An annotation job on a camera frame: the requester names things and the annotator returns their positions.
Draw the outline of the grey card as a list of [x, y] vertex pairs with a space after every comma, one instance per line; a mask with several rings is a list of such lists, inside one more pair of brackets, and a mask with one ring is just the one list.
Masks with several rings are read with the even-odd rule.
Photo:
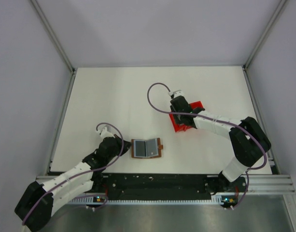
[[146, 141], [146, 156], [148, 158], [158, 156], [158, 142], [157, 139], [150, 139]]

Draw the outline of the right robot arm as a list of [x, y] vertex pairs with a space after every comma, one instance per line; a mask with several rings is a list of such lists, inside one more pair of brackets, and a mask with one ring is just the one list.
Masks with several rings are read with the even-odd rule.
[[170, 109], [175, 123], [195, 129], [202, 129], [223, 136], [231, 141], [234, 158], [219, 174], [219, 187], [230, 191], [236, 186], [236, 179], [251, 168], [271, 149], [271, 142], [252, 117], [242, 120], [214, 115], [202, 107], [192, 108], [179, 92], [172, 93]]

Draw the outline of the red plastic card bin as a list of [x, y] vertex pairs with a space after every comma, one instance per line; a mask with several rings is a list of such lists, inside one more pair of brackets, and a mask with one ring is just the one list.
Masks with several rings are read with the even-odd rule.
[[[186, 100], [171, 100], [170, 104], [171, 112], [174, 113], [198, 114], [205, 110], [201, 101], [188, 103]], [[188, 129], [195, 128], [193, 116], [170, 114], [169, 117], [175, 132], [187, 131]]]

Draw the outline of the brown leather card holder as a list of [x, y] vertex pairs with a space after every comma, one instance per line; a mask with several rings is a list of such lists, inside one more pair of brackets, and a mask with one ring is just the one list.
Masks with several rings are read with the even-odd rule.
[[162, 157], [163, 145], [160, 138], [149, 140], [132, 139], [131, 157], [133, 159], [156, 159]]

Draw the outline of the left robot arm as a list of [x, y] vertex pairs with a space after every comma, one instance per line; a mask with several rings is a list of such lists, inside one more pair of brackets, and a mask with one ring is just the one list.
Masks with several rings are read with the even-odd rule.
[[131, 148], [131, 142], [113, 135], [75, 167], [43, 183], [28, 185], [14, 212], [23, 225], [38, 232], [66, 203], [88, 191], [102, 188], [102, 172]]

